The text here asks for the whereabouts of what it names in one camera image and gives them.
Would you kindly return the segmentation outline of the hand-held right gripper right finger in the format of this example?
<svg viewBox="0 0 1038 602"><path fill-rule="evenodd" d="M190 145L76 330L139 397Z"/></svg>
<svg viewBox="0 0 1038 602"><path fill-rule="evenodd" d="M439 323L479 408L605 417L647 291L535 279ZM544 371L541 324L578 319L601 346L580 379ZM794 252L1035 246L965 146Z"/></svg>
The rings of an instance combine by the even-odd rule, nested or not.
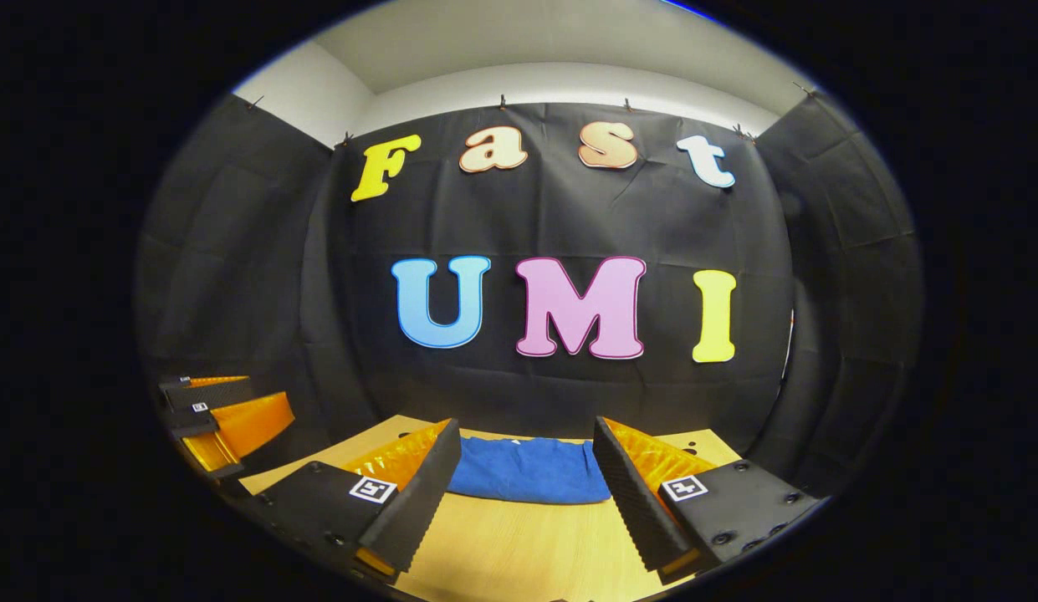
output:
<svg viewBox="0 0 1038 602"><path fill-rule="evenodd" d="M718 467L597 416L592 450L646 570L663 585L743 558L823 507L750 460Z"/></svg>

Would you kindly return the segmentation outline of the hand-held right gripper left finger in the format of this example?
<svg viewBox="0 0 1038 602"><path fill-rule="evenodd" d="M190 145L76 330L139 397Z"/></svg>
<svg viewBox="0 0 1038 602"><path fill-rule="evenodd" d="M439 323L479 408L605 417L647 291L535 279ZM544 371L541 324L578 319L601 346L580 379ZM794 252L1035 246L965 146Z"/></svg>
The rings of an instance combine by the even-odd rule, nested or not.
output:
<svg viewBox="0 0 1038 602"><path fill-rule="evenodd" d="M422 545L460 456L457 421L439 421L342 467L305 462L248 496L247 512L317 564L394 584Z"/></svg>

